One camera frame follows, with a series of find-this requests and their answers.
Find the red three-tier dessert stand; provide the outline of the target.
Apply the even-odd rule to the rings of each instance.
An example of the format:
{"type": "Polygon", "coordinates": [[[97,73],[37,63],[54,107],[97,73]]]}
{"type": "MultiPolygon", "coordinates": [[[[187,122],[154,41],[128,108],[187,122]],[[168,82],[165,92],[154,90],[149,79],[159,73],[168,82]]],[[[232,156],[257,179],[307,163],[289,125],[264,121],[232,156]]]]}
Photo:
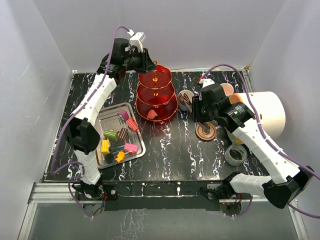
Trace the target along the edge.
{"type": "Polygon", "coordinates": [[[178,109],[178,100],[172,83],[171,71],[159,65],[156,70],[138,75],[137,98],[135,106],[137,113],[145,120],[152,122],[165,122],[172,118],[178,109]],[[150,110],[154,110],[158,117],[147,119],[150,110]]]}

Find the pink cupcake with topping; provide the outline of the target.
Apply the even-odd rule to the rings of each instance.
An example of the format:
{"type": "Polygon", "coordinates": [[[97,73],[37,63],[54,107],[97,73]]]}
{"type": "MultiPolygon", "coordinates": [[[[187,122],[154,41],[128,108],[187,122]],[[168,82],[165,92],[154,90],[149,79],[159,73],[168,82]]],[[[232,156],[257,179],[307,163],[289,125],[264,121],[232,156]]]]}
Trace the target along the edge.
{"type": "Polygon", "coordinates": [[[158,114],[153,109],[151,109],[147,114],[148,120],[154,120],[157,117],[158,117],[158,114]]]}

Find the red pink cake slice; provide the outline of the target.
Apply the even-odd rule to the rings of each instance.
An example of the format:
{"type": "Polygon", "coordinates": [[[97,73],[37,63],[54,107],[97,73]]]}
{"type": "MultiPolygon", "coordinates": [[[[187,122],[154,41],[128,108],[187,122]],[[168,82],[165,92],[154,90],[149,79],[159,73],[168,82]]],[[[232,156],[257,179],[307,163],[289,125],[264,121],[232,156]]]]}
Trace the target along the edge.
{"type": "Polygon", "coordinates": [[[132,131],[136,132],[139,130],[139,126],[133,117],[128,118],[125,122],[132,131]]]}

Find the stainless steel tray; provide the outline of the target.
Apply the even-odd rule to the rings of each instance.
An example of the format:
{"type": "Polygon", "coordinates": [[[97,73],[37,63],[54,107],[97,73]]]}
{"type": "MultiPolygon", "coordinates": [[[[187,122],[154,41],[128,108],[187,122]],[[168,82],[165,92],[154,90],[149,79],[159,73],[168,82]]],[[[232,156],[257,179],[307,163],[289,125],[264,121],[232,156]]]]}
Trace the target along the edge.
{"type": "Polygon", "coordinates": [[[146,153],[138,123],[129,103],[101,109],[94,127],[100,135],[96,149],[99,169],[137,159],[146,153]]]}

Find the pink cake slice front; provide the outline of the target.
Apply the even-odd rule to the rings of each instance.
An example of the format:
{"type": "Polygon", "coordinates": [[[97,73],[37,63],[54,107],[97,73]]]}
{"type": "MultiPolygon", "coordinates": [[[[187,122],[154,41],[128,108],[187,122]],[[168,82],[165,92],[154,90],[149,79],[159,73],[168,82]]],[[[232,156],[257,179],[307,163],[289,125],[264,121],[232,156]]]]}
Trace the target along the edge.
{"type": "Polygon", "coordinates": [[[124,145],[124,150],[127,152],[137,153],[139,150],[139,146],[136,144],[132,144],[132,143],[126,143],[124,145]]]}

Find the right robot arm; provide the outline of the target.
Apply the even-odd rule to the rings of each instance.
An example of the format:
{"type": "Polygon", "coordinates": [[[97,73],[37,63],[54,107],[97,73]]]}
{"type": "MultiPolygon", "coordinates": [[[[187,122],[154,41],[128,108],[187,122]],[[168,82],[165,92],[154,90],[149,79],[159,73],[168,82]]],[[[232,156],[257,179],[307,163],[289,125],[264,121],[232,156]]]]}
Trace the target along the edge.
{"type": "Polygon", "coordinates": [[[252,103],[231,103],[223,87],[209,78],[200,79],[198,85],[200,94],[192,98],[193,120],[200,124],[216,121],[240,139],[269,173],[255,176],[233,172],[209,193],[230,199],[239,194],[257,195],[279,209],[284,208],[307,187],[313,170],[289,160],[263,130],[252,103]]]}

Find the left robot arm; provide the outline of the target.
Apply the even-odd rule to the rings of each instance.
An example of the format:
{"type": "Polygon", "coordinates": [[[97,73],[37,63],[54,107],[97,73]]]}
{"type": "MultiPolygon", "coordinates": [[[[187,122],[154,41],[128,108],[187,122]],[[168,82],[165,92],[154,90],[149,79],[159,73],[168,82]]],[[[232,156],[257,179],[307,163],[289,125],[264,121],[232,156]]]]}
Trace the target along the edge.
{"type": "Polygon", "coordinates": [[[143,46],[145,33],[129,31],[129,35],[130,39],[113,40],[112,49],[101,60],[93,84],[64,126],[64,136],[84,169],[80,179],[88,184],[85,192],[93,200],[99,199],[104,189],[97,183],[101,176],[96,158],[101,139],[95,129],[98,113],[127,71],[144,74],[156,69],[143,46]]]}

